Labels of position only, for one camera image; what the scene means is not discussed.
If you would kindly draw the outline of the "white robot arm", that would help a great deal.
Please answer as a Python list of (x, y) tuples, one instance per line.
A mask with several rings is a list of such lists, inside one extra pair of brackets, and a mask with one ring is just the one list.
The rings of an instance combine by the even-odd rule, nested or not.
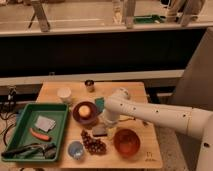
[(213, 171), (213, 111), (164, 104), (139, 103), (125, 88), (104, 100), (104, 122), (114, 127), (121, 115), (171, 128), (201, 141), (196, 171)]

